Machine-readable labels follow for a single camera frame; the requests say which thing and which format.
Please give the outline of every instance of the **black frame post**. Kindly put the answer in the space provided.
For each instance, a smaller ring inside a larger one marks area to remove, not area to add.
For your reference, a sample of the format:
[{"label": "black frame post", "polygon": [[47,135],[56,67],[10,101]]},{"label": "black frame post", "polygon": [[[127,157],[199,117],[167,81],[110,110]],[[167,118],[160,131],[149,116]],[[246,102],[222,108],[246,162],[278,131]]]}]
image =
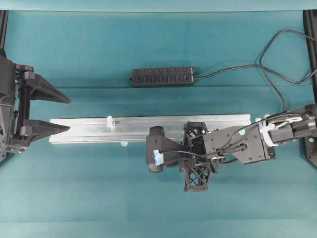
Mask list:
[{"label": "black frame post", "polygon": [[0,11],[0,55],[6,57],[4,51],[6,28],[8,24],[9,11]]},{"label": "black frame post", "polygon": [[[305,34],[317,38],[317,10],[303,12]],[[307,39],[307,48],[312,71],[317,68],[317,42]],[[313,92],[317,103],[317,75],[312,77]],[[305,137],[306,158],[317,167],[317,138]]]}]

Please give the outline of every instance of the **black cable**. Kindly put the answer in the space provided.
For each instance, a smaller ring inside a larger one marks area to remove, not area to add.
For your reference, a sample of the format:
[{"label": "black cable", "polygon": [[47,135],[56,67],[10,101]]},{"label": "black cable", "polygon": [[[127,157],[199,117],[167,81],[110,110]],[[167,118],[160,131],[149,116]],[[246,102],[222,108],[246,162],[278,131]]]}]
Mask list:
[{"label": "black cable", "polygon": [[276,72],[275,70],[272,70],[270,68],[267,68],[265,66],[262,65],[262,58],[263,56],[266,54],[266,52],[268,51],[268,49],[270,48],[270,46],[272,45],[272,43],[275,41],[275,39],[277,38],[277,36],[279,36],[280,34],[282,33],[285,33],[285,32],[290,32],[290,33],[294,33],[294,34],[297,34],[297,35],[300,35],[302,37],[305,37],[309,40],[312,40],[312,41],[315,41],[317,42],[317,39],[316,38],[313,38],[313,37],[310,37],[308,35],[305,35],[299,31],[295,31],[295,30],[290,30],[290,29],[286,29],[286,30],[282,30],[282,31],[279,31],[277,32],[273,37],[272,39],[270,40],[270,42],[268,43],[268,45],[265,47],[265,49],[263,50],[263,52],[261,53],[260,55],[260,58],[259,58],[259,64],[247,64],[247,65],[242,65],[242,66],[237,66],[237,67],[232,67],[232,68],[226,68],[226,69],[223,69],[223,70],[220,70],[220,71],[217,71],[217,72],[214,72],[214,73],[210,73],[210,74],[207,74],[205,76],[201,76],[201,77],[196,77],[195,80],[199,80],[199,79],[205,79],[205,78],[209,78],[209,77],[212,77],[212,76],[215,76],[219,73],[223,73],[223,72],[228,72],[228,71],[232,71],[232,70],[237,70],[237,69],[243,69],[243,68],[250,68],[250,67],[259,67],[263,73],[263,75],[265,76],[266,80],[268,81],[268,83],[270,84],[270,86],[275,90],[275,92],[279,95],[282,103],[283,103],[283,111],[286,111],[287,107],[286,107],[286,102],[285,102],[285,98],[284,96],[281,94],[281,92],[277,89],[276,85],[272,82],[272,80],[270,79],[270,77],[268,76],[268,74],[266,73],[266,71],[268,72],[271,72],[285,80],[287,80],[288,82],[291,82],[291,83],[294,83],[294,84],[301,84],[301,83],[304,83],[306,82],[307,80],[309,80],[316,72],[317,72],[317,68],[315,70],[313,70],[307,77],[305,77],[304,79],[302,80],[299,80],[299,81],[296,81],[296,80],[293,80],[279,72]]}]

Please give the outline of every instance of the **screw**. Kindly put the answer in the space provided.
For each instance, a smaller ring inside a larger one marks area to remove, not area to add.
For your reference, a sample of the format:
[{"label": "screw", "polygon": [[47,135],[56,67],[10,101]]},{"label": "screw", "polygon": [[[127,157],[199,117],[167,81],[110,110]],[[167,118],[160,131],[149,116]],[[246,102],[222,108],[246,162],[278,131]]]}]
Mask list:
[{"label": "screw", "polygon": [[246,133],[245,129],[242,129],[242,130],[239,131],[240,135],[244,135],[245,133]]},{"label": "screw", "polygon": [[269,158],[270,158],[270,159],[275,159],[275,154],[274,154],[274,153],[270,153],[270,154],[269,154]]}]

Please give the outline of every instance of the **robotic arm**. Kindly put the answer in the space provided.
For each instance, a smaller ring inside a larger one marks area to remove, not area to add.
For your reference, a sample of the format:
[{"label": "robotic arm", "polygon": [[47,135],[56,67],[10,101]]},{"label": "robotic arm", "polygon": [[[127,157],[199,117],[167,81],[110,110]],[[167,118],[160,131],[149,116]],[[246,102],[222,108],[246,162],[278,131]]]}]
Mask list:
[{"label": "robotic arm", "polygon": [[[248,126],[207,131],[205,123],[188,122],[179,144],[152,127],[146,138],[146,164],[152,173],[179,166],[185,191],[206,191],[212,173],[235,161],[244,164],[276,159],[275,146],[303,137],[317,137],[317,105],[266,117]],[[226,156],[236,159],[226,161]]]},{"label": "robotic arm", "polygon": [[[15,109],[16,94],[19,98]],[[30,143],[69,130],[69,127],[30,120],[31,100],[70,103],[71,100],[30,66],[14,64],[0,52],[0,162],[7,153],[22,153]]]}]

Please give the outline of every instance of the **teal table surface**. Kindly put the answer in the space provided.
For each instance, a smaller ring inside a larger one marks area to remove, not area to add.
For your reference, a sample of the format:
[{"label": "teal table surface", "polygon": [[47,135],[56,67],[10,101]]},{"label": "teal table surface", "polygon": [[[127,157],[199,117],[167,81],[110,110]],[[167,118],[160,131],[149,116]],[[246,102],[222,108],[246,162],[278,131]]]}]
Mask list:
[{"label": "teal table surface", "polygon": [[[132,88],[131,69],[193,66],[197,75],[254,63],[273,34],[303,32],[302,11],[71,13],[12,11],[6,51],[70,105],[33,101],[32,119],[281,111],[258,69],[193,87]],[[264,64],[294,79],[310,71],[303,38],[281,35]],[[311,82],[272,76],[289,109],[314,101]],[[317,170],[302,142],[277,160],[221,167],[208,192],[183,192],[178,168],[150,174],[145,144],[34,142],[0,165],[1,237],[316,237]]]}]

